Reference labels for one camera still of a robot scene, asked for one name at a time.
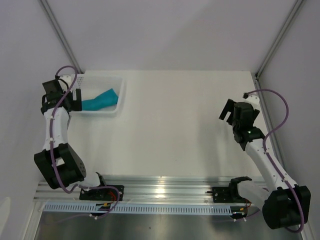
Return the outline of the left aluminium frame post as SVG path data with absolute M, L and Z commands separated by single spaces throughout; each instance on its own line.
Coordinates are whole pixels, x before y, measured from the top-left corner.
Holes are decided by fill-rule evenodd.
M 76 59 L 76 56 L 58 22 L 57 17 L 55 16 L 54 11 L 52 10 L 50 3 L 48 0 L 38 0 L 38 3 L 40 5 L 40 7 L 42 8 L 42 11 L 44 13 L 44 15 L 46 16 L 49 24 L 51 25 L 51 28 L 56 36 L 56 38 L 58 39 L 58 41 L 60 42 L 60 45 L 65 53 L 65 55 L 67 56 L 68 60 L 70 61 L 70 63 L 77 69 L 78 73 L 82 74 L 83 70 L 81 69 L 79 62 Z

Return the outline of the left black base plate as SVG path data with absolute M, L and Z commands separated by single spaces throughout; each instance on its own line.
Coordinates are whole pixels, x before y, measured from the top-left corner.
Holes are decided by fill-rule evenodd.
M 106 201 L 113 202 L 118 199 L 118 194 L 115 189 L 90 189 L 80 191 L 79 199 L 82 201 Z

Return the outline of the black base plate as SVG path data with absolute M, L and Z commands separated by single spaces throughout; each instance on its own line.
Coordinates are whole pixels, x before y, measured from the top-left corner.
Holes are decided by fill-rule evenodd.
M 228 186 L 215 186 L 211 191 L 214 203 L 250 203 L 248 199 L 241 197 L 236 189 Z
M 79 199 L 82 201 L 106 201 L 113 202 L 118 199 L 118 194 L 115 189 L 90 189 L 80 191 Z

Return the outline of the right aluminium frame post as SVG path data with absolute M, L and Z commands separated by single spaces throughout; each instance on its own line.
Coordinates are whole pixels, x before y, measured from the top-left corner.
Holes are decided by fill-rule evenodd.
M 274 40 L 272 41 L 272 44 L 268 48 L 267 53 L 265 54 L 261 64 L 259 65 L 257 71 L 254 73 L 254 77 L 257 81 L 261 78 L 264 71 L 267 69 L 268 65 L 272 61 L 274 55 L 281 46 L 282 42 L 284 41 L 286 35 L 293 26 L 296 18 L 300 14 L 306 2 L 306 0 L 294 1 L 293 6 L 290 8 L 287 16 L 285 17 L 284 22 L 279 28 L 279 31 L 277 32 Z

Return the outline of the white plastic basket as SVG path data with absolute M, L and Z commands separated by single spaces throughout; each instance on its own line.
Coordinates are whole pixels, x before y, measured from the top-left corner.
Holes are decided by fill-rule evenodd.
M 88 116 L 88 117 L 116 117 L 123 108 L 126 95 L 127 82 L 119 75 L 102 74 L 102 73 L 85 73 L 78 74 L 72 90 L 81 90 L 81 99 L 90 100 L 100 94 L 112 89 L 118 96 L 116 105 L 108 106 L 95 111 L 72 111 L 71 116 Z

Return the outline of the teal t-shirt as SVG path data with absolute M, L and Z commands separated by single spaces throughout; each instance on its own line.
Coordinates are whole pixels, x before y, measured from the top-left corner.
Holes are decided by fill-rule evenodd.
M 118 103 L 118 95 L 113 88 L 101 93 L 92 99 L 82 101 L 82 111 L 99 111 L 104 108 L 112 107 Z

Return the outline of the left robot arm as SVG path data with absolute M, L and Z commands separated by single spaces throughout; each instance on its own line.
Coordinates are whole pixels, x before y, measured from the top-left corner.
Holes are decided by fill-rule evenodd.
M 70 113 L 82 110 L 81 90 L 71 91 L 69 84 L 57 76 L 44 82 L 45 94 L 41 113 L 46 122 L 42 150 L 34 155 L 34 162 L 52 189 L 63 189 L 70 194 L 76 187 L 91 190 L 97 200 L 108 196 L 109 188 L 98 172 L 87 173 L 82 159 L 68 141 Z

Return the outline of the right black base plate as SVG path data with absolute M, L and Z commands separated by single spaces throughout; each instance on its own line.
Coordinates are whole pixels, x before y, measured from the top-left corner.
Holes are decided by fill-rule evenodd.
M 241 197 L 236 189 L 228 186 L 215 186 L 211 191 L 214 203 L 250 203 L 248 199 Z

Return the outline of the aluminium mounting rail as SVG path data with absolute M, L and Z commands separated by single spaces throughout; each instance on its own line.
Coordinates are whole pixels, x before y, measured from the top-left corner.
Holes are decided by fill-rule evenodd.
M 214 204 L 212 187 L 228 186 L 236 176 L 192 177 L 192 176 L 136 176 L 103 175 L 108 185 L 123 185 L 124 193 L 119 204 L 159 205 L 211 205 Z M 62 189 L 51 189 L 45 181 L 36 188 L 34 202 L 58 203 L 103 203 L 100 200 L 80 200 L 81 189 L 65 193 Z

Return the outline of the aluminium frame post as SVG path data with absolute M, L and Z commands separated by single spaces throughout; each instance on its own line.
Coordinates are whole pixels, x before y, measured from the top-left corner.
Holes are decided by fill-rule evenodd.
M 76 56 L 58 22 L 57 17 L 55 16 L 54 11 L 52 10 L 50 3 L 48 0 L 38 0 L 38 3 L 40 5 L 40 7 L 42 8 L 42 11 L 44 13 L 44 15 L 46 16 L 49 24 L 51 25 L 51 28 L 56 36 L 56 38 L 58 39 L 58 41 L 60 42 L 60 45 L 65 53 L 65 55 L 67 56 L 68 60 L 70 61 L 70 63 L 77 69 L 78 73 L 82 74 L 83 70 L 81 69 L 79 62 L 76 59 Z
M 272 61 L 274 55 L 281 46 L 282 42 L 284 41 L 286 35 L 293 26 L 296 18 L 300 14 L 306 2 L 306 0 L 294 1 L 293 6 L 290 8 L 287 16 L 285 17 L 284 22 L 279 28 L 279 31 L 277 32 L 274 40 L 272 41 L 272 44 L 268 48 L 267 53 L 265 54 L 261 64 L 259 65 L 257 71 L 254 73 L 254 77 L 257 81 L 261 78 L 264 71 L 267 69 L 268 65 Z

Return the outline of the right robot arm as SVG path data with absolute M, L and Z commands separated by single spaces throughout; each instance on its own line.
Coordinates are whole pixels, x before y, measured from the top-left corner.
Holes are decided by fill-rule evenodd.
M 230 180 L 228 196 L 234 202 L 253 203 L 270 229 L 299 226 L 300 232 L 308 222 L 311 192 L 298 185 L 268 150 L 265 135 L 254 126 L 259 113 L 249 102 L 228 99 L 219 116 L 231 125 L 235 142 L 253 160 L 267 187 L 259 187 L 250 177 L 237 177 Z

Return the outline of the right side aluminium rail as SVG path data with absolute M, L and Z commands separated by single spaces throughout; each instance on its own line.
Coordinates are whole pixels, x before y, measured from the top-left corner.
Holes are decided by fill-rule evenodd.
M 255 79 L 254 73 L 251 74 L 251 77 L 253 80 L 255 90 L 258 92 L 258 96 L 260 97 L 260 106 L 262 110 L 262 115 L 266 124 L 266 128 L 268 130 L 267 139 L 270 141 L 275 157 L 277 157 L 280 165 L 286 170 L 286 164 L 284 162 L 283 153 L 281 151 L 281 147 L 277 138 L 276 131 L 278 131 L 288 120 L 288 117 L 289 117 L 288 103 L 285 100 L 285 98 L 277 91 L 269 88 L 263 88 L 260 81 Z M 274 96 L 277 96 L 281 100 L 282 104 L 284 105 L 284 111 L 285 111 L 284 118 L 278 125 L 275 125 L 272 120 L 270 104 L 267 102 L 267 97 L 266 97 L 266 94 L 268 93 L 273 94 Z

